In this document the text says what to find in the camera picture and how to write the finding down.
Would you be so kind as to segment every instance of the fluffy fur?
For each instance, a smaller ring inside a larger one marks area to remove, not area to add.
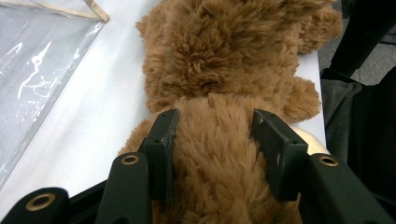
[[[314,84],[295,77],[298,53],[339,35],[330,0],[162,0],[137,24],[147,56],[153,113],[120,153],[136,151],[159,112],[180,111],[172,204],[156,223],[299,223],[297,203],[280,203],[250,137],[254,108],[288,123],[312,118]]]

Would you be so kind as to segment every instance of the white surface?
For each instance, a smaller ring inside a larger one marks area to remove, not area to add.
[[[144,47],[134,24],[158,0],[97,0],[110,21],[96,37],[55,106],[0,191],[0,220],[24,195],[41,188],[69,196],[107,179],[145,107]],[[301,59],[298,75],[317,83],[318,55]],[[300,124],[324,144],[322,114]]]

